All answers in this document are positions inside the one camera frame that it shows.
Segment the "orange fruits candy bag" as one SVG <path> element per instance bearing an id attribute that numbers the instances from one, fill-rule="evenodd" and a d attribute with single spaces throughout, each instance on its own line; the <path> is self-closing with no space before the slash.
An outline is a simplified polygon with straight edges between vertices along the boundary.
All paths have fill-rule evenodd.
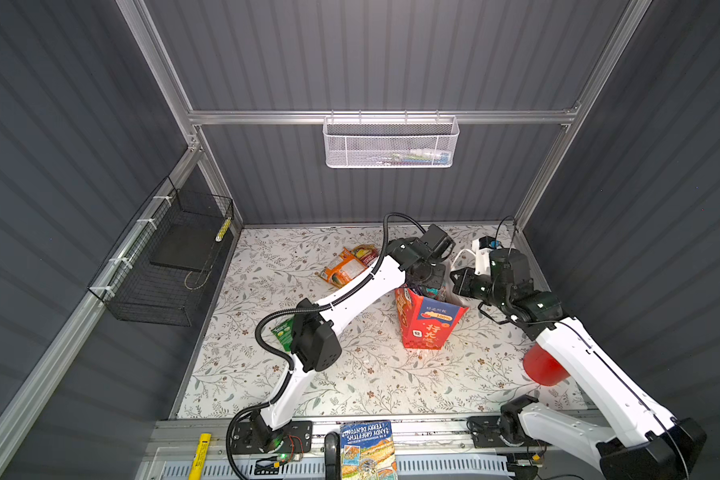
<path id="1" fill-rule="evenodd" d="M 366 269 L 367 266 L 361 260 L 350 250 L 344 249 L 318 276 L 337 288 L 343 288 Z"/>

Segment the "green spring tea candy bag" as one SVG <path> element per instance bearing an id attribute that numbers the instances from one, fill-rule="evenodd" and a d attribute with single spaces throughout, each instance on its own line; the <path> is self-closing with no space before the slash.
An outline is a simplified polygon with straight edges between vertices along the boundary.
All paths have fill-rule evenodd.
<path id="1" fill-rule="evenodd" d="M 290 353 L 293 342 L 293 318 L 288 318 L 271 329 L 285 352 Z"/>

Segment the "orange Fox's candy bag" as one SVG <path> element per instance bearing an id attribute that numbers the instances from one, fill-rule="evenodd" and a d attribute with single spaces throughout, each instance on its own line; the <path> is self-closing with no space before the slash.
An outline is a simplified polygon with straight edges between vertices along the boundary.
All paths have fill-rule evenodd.
<path id="1" fill-rule="evenodd" d="M 352 255 L 369 268 L 379 257 L 379 250 L 372 244 L 359 245 L 351 250 Z"/>

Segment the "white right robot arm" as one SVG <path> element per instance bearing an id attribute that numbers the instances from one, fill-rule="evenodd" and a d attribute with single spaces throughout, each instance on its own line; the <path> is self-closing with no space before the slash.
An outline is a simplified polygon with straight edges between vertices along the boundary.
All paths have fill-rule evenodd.
<path id="1" fill-rule="evenodd" d="M 598 426 L 556 411 L 530 395 L 501 408 L 501 440 L 556 446 L 607 479 L 688 479 L 707 434 L 693 419 L 679 419 L 642 390 L 596 343 L 560 299 L 537 290 L 528 258 L 516 249 L 482 249 L 475 264 L 450 273 L 455 294 L 504 314 L 534 346 L 524 368 L 538 384 L 571 377 L 606 420 Z"/>

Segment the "red paper gift bag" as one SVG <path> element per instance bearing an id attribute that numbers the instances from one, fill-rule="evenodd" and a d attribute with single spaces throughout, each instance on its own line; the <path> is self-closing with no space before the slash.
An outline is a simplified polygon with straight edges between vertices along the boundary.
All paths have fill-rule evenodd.
<path id="1" fill-rule="evenodd" d="M 469 306 L 452 292 L 451 268 L 443 264 L 447 266 L 445 300 L 416 295 L 406 284 L 395 290 L 402 344 L 406 349 L 441 350 L 469 311 Z"/>

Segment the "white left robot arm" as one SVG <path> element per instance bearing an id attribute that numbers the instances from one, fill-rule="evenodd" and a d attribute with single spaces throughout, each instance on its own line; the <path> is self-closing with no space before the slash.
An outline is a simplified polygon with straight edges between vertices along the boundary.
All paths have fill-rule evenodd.
<path id="1" fill-rule="evenodd" d="M 255 339 L 265 351 L 287 361 L 287 369 L 273 393 L 262 403 L 235 416 L 246 420 L 254 441 L 263 452 L 280 447 L 299 400 L 312 377 L 331 367 L 342 354 L 341 333 L 377 300 L 404 286 L 434 288 L 445 277 L 445 260 L 454 248 L 452 238 L 433 225 L 419 237 L 387 241 L 372 266 L 345 287 L 316 302 L 308 299 L 297 307 L 267 315 L 255 329 Z M 292 320 L 290 351 L 270 345 L 264 329 L 273 320 Z"/>

